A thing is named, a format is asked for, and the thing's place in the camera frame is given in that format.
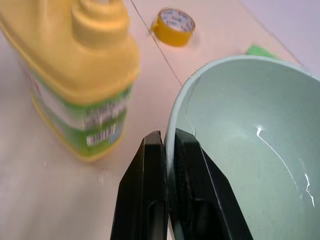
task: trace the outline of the bottle neck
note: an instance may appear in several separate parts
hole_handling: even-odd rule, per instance
[[[121,0],[75,0],[72,31],[81,44],[95,49],[122,42],[128,34],[128,12]]]

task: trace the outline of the green label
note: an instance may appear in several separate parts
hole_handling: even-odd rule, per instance
[[[24,64],[22,67],[42,113],[81,155],[92,156],[103,152],[120,137],[130,87],[112,98],[81,106],[65,101]]]

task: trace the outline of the white table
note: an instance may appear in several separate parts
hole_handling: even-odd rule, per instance
[[[46,127],[8,44],[0,35],[0,239],[107,240],[119,182],[144,136],[164,136],[182,84],[206,62],[241,54],[258,43],[295,62],[237,0],[125,0],[131,32],[141,52],[125,134],[112,153],[81,163]],[[154,41],[145,26],[164,7],[188,12],[196,22],[189,45]]]

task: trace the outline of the yellow tape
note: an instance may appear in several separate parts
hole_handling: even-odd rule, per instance
[[[185,12],[165,8],[158,13],[152,31],[165,44],[181,47],[188,43],[195,27],[195,21]]]

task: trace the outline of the tape roll label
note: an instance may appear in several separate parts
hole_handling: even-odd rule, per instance
[[[162,21],[170,28],[179,32],[190,32],[195,23],[191,17],[175,9],[164,10],[160,15]]]

